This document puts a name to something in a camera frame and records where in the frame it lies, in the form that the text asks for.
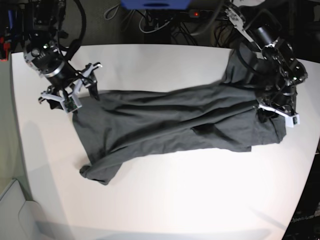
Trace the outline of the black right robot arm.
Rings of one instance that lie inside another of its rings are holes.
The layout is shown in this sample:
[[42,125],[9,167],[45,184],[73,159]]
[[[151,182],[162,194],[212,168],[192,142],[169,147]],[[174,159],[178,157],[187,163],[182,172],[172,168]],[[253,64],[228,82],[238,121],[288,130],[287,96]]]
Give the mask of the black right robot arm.
[[61,109],[67,114],[82,107],[78,97],[82,88],[86,88],[93,99],[100,99],[94,70],[102,67],[101,63],[89,63],[82,70],[76,70],[70,64],[82,45],[87,28],[85,10],[79,0],[75,4],[80,13],[81,28],[79,37],[68,47],[60,43],[61,38],[68,36],[62,30],[65,0],[30,1],[23,9],[24,61],[50,83],[41,92],[38,103],[47,102],[52,110]]

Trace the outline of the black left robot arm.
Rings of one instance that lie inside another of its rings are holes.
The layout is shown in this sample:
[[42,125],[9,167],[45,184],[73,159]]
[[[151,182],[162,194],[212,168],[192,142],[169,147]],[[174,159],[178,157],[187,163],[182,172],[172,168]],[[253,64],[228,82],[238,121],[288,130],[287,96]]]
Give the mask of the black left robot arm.
[[233,27],[251,44],[257,57],[270,67],[267,72],[254,69],[241,55],[240,62],[254,75],[262,79],[257,89],[258,108],[284,117],[286,127],[300,124],[296,111],[297,85],[308,78],[304,65],[297,60],[291,44],[281,35],[282,25],[265,8],[237,6],[231,0],[224,1],[224,12]]

